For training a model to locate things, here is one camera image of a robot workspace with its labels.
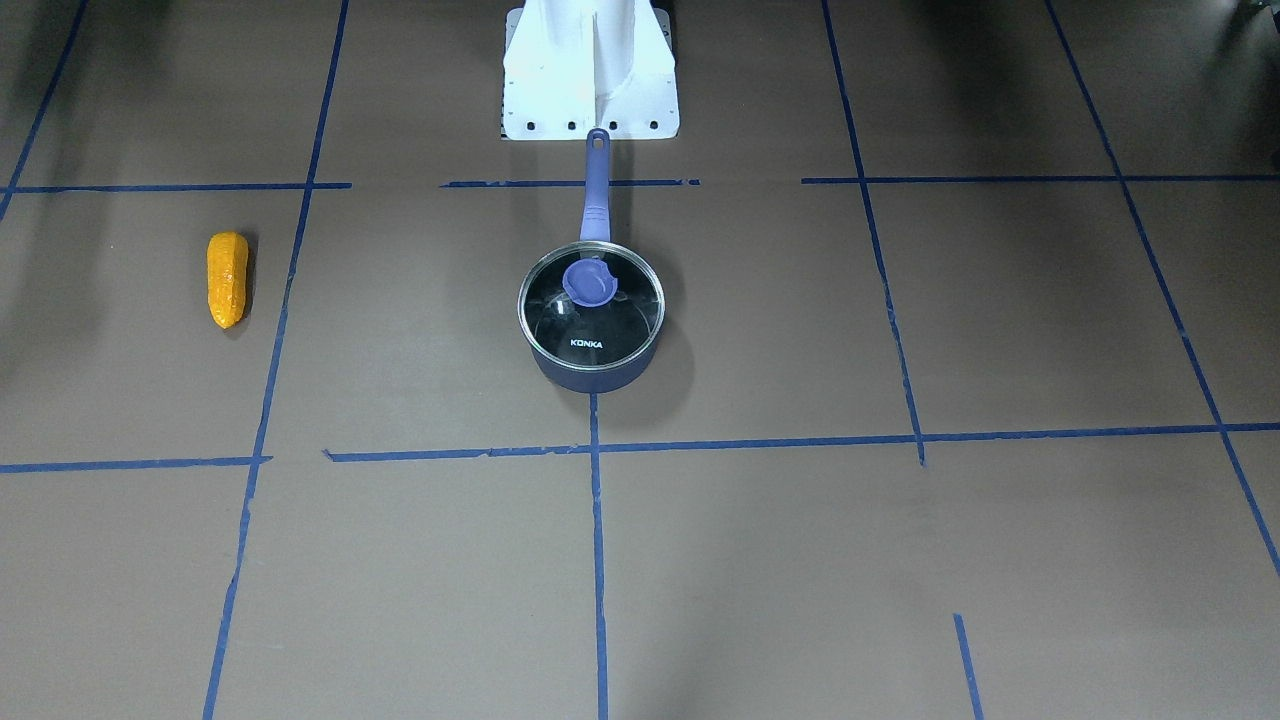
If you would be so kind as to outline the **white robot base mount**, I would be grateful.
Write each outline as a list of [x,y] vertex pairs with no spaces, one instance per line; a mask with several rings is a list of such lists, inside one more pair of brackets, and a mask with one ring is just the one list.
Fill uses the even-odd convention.
[[526,1],[506,15],[511,141],[667,140],[681,126],[672,1]]

